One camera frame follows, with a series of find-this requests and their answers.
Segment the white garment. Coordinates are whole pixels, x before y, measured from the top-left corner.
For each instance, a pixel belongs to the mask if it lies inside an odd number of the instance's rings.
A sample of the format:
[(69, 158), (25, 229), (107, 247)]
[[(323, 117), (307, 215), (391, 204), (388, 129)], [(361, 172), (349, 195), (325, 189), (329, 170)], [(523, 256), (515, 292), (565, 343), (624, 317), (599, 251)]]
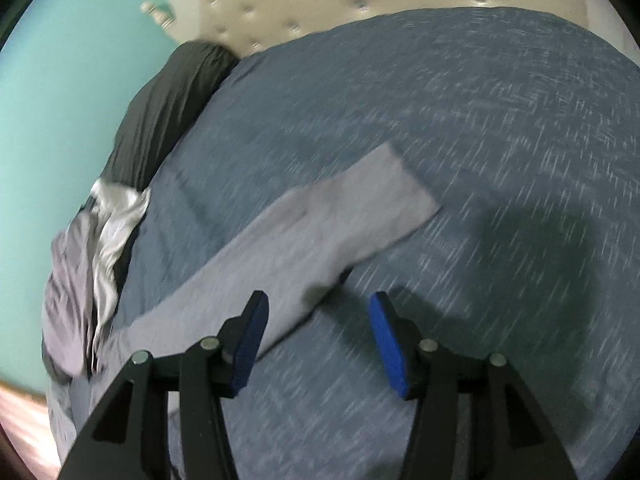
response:
[(146, 188), (139, 192), (99, 178), (93, 183), (90, 196), (94, 200), (91, 212), (98, 220), (96, 250), (92, 258), (96, 322), (91, 336), (94, 366), (98, 366), (98, 353), (118, 304), (115, 266), (149, 208), (151, 190)]

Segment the long dark grey pillow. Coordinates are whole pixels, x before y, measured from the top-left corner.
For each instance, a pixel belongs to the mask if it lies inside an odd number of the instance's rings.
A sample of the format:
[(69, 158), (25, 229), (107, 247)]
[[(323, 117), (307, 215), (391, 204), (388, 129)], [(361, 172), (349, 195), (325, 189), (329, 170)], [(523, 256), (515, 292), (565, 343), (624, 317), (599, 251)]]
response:
[[(196, 40), (179, 46), (128, 105), (98, 179), (123, 184), (139, 192), (150, 188), (160, 166), (238, 62), (231, 51), (212, 42)], [(91, 212), (93, 203), (89, 195), (78, 212), (83, 209)], [(115, 266), (119, 293), (126, 281), (137, 232), (138, 227)], [(98, 368), (99, 365), (94, 366), (91, 351), (83, 375), (91, 375)]]

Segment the dark blue bed sheet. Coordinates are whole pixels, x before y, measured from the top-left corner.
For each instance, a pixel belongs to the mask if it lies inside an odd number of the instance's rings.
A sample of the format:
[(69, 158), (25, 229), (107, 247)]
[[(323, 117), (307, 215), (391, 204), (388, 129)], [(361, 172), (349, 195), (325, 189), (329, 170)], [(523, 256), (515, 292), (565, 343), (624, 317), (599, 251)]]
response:
[(383, 143), (439, 212), (256, 364), (224, 407), (240, 476), (398, 476), (414, 406), (370, 329), (384, 290), (450, 350), (503, 353), (578, 477), (606, 478), (639, 426), (639, 70), (550, 14), (407, 11), (243, 60), (152, 181), (114, 327)]

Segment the light lilac-grey garment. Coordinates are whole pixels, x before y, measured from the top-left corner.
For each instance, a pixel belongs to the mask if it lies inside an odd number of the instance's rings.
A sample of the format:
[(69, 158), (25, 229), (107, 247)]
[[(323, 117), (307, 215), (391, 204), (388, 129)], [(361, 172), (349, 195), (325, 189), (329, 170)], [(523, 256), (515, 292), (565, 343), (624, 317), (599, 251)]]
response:
[(52, 270), (42, 303), (41, 354), (54, 382), (85, 373), (93, 335), (93, 270), (96, 216), (83, 209), (51, 244)]

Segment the grey sweatshirt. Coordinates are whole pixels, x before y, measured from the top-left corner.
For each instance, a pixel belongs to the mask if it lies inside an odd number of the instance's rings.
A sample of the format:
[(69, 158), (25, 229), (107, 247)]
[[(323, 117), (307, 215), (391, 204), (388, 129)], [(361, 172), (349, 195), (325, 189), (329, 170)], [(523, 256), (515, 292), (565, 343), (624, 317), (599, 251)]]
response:
[(402, 240), (439, 210), (426, 187), (382, 144), (347, 170), (292, 188), (258, 214), (150, 312), (114, 330), (91, 383), (96, 406), (137, 350), (183, 352), (239, 315), (250, 294), (269, 299), (263, 356), (312, 311), (340, 275)]

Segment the beige curtain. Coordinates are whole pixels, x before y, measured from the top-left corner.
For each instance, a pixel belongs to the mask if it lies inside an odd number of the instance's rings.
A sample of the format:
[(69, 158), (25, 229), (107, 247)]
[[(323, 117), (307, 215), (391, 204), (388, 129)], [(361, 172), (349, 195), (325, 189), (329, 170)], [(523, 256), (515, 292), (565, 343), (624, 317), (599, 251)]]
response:
[(35, 479), (56, 479), (61, 469), (46, 398), (1, 382), (1, 428)]

